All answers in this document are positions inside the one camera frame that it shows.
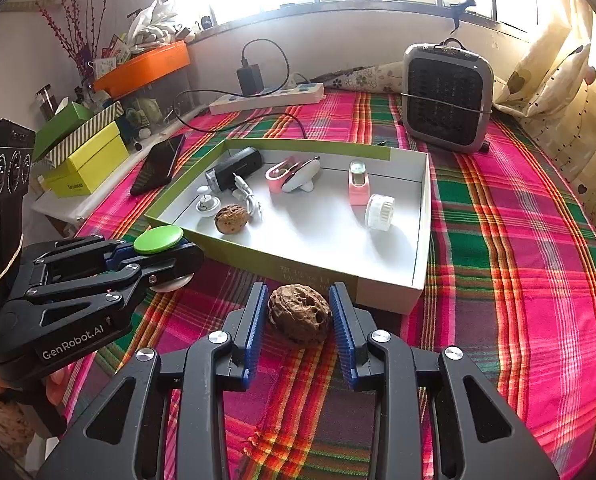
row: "pink holder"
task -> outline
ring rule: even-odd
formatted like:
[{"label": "pink holder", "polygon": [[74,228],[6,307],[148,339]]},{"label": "pink holder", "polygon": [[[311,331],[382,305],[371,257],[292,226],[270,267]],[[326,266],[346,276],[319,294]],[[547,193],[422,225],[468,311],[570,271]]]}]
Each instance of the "pink holder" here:
[{"label": "pink holder", "polygon": [[353,173],[349,171],[349,203],[351,205],[367,205],[370,196],[369,174],[364,173],[364,184],[356,186],[353,183]]},{"label": "pink holder", "polygon": [[295,160],[290,156],[265,173],[265,178],[267,179],[267,184],[271,193],[283,192],[284,181],[287,180],[289,169],[293,165],[295,165]]}]

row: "bed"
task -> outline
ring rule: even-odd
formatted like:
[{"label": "bed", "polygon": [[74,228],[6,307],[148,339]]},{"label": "bed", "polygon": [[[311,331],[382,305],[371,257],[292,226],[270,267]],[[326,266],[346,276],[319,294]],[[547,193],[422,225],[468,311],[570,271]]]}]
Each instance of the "bed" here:
[{"label": "bed", "polygon": [[[410,316],[373,311],[377,325],[424,349],[459,345],[570,479],[596,447],[596,233],[567,184],[512,119],[493,115],[488,154],[459,155],[408,136],[398,125],[400,107],[395,95],[327,90],[319,104],[286,111],[302,120],[310,139],[385,142],[430,153],[427,284]],[[193,125],[226,126],[251,114],[207,115]],[[187,139],[178,175],[227,135],[181,131]],[[287,117],[263,118],[228,135],[300,137],[300,131]],[[134,240],[145,231],[144,213],[158,192],[131,197],[137,171],[81,234]],[[67,415],[73,420],[81,413],[137,349],[174,351],[218,330],[260,279],[207,261],[181,290],[150,293],[134,314],[131,334],[76,363]],[[178,399],[174,391],[168,479],[175,478]],[[424,472],[431,478],[422,391],[420,401]],[[372,424],[373,394],[348,390],[332,336],[321,348],[296,351],[269,328],[251,389],[225,394],[231,478],[365,478]]]}]

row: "curtain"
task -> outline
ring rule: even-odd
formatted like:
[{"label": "curtain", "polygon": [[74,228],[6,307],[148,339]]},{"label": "curtain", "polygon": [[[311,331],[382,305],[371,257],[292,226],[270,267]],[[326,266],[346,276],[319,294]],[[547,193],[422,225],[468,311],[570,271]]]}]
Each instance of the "curtain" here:
[{"label": "curtain", "polygon": [[540,32],[495,107],[552,159],[596,227],[596,15],[585,0],[538,0]]}]

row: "window sill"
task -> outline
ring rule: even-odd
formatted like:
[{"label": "window sill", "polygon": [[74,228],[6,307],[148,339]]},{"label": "window sill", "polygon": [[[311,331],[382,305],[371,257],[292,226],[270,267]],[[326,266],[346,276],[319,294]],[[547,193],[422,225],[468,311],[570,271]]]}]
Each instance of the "window sill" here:
[{"label": "window sill", "polygon": [[[401,12],[415,12],[418,14],[429,14],[431,16],[441,16],[444,18],[452,18],[451,11],[448,7],[439,7],[431,4],[420,4],[416,2],[399,2],[389,0],[337,0],[334,2],[318,2],[310,4],[298,4],[294,6],[283,7],[282,9],[267,10],[252,16],[246,16],[239,20],[222,23],[217,27],[201,30],[193,38],[192,43],[206,40],[211,36],[233,30],[235,28],[245,27],[252,23],[265,22],[267,20],[277,20],[278,18],[286,18],[288,16],[299,16],[301,14],[311,14],[313,12],[331,12],[334,10],[399,10]],[[479,25],[480,27],[497,30],[502,34],[513,36],[519,40],[529,41],[529,34],[511,27],[506,23],[494,22],[491,18],[480,16],[472,12],[466,12],[460,18],[460,21]]]}]

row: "black phone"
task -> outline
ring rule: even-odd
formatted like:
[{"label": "black phone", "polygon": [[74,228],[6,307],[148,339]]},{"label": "black phone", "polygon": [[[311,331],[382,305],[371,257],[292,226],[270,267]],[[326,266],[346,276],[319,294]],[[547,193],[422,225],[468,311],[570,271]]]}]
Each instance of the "black phone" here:
[{"label": "black phone", "polygon": [[129,193],[136,196],[171,182],[184,140],[184,135],[178,135],[154,144]]}]

